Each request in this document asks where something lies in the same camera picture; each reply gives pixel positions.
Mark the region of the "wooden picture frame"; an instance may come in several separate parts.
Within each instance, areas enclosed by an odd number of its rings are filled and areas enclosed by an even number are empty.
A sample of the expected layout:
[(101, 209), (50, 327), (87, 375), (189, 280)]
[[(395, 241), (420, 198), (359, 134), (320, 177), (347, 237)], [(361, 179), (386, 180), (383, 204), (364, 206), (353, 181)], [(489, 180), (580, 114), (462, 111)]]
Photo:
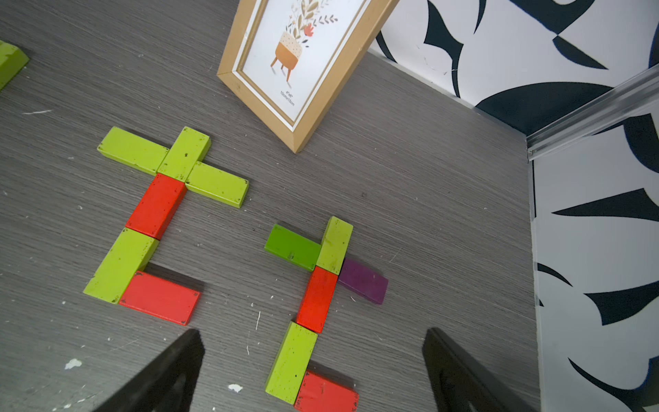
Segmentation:
[(242, 1), (217, 75), (298, 153), (395, 7), (394, 1)]

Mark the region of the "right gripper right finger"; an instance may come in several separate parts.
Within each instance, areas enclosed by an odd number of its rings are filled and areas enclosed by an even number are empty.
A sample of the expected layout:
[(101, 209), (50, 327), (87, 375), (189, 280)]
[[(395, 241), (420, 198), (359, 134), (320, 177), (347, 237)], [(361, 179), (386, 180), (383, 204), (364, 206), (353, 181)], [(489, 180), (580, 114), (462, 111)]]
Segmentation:
[(427, 330), (422, 354), (439, 411), (534, 409), (437, 327)]

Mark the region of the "purple block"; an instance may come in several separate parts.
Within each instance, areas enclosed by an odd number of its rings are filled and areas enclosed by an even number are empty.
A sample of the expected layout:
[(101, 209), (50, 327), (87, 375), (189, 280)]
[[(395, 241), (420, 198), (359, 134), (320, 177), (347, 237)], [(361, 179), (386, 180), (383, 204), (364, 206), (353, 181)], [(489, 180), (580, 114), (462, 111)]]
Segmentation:
[(389, 280), (377, 271), (353, 259), (345, 259), (338, 281), (344, 287), (372, 303), (382, 305)]

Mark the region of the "green block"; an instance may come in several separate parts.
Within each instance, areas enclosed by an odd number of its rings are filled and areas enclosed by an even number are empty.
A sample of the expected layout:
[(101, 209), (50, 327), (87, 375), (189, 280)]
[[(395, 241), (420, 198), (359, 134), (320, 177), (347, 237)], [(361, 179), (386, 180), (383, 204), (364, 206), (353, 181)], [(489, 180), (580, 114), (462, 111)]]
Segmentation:
[(306, 271), (313, 271), (321, 245), (283, 226), (275, 225), (269, 234), (264, 250)]

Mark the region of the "red block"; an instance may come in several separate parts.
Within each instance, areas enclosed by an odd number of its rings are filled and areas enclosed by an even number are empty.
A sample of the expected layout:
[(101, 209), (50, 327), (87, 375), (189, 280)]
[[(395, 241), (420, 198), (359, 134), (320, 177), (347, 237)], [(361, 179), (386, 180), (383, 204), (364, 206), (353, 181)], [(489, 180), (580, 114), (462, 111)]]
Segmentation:
[(158, 173), (125, 226), (161, 240), (186, 192), (184, 182)]
[(294, 407), (301, 412), (355, 412), (359, 398), (357, 392), (307, 371)]
[(200, 291), (137, 271), (119, 303), (158, 319), (187, 325), (201, 296)]
[(321, 334), (336, 290), (338, 275), (316, 266), (307, 285), (296, 323)]

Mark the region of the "lime block top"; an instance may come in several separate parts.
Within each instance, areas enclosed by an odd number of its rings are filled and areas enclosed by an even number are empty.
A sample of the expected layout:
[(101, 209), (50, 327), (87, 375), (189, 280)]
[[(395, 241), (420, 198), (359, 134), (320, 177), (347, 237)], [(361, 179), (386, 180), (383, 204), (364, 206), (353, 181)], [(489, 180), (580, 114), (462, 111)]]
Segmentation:
[(109, 159), (152, 176), (157, 175), (169, 151), (162, 145), (118, 127), (111, 128), (97, 149)]

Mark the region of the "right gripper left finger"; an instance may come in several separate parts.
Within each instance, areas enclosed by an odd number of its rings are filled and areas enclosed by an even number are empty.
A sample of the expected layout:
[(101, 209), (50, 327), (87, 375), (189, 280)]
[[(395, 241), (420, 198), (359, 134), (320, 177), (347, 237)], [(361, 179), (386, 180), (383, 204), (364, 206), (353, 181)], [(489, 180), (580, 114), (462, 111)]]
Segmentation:
[(98, 411), (188, 411), (205, 348), (200, 331), (188, 329)]

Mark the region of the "lime block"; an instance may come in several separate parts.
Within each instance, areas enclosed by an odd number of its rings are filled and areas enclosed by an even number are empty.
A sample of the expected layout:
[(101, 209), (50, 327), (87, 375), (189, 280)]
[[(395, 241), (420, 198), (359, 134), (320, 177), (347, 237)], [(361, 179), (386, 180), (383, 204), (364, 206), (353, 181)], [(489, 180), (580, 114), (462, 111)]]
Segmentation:
[(265, 384), (265, 392), (294, 404), (305, 376), (317, 333), (290, 322)]
[(157, 175), (169, 151), (162, 145), (118, 127), (111, 128), (97, 149), (109, 159), (152, 176)]
[(249, 181), (198, 161), (185, 181), (190, 191), (240, 209)]
[(343, 267), (353, 230), (353, 225), (332, 216), (324, 231), (316, 266), (338, 276)]
[(124, 228), (106, 254), (83, 293), (118, 304), (137, 271), (143, 271), (159, 240)]
[(210, 146), (209, 136), (190, 127), (183, 128), (157, 173), (185, 182), (194, 166), (204, 159)]
[(30, 58), (19, 47), (1, 42), (0, 46), (0, 90), (23, 69)]

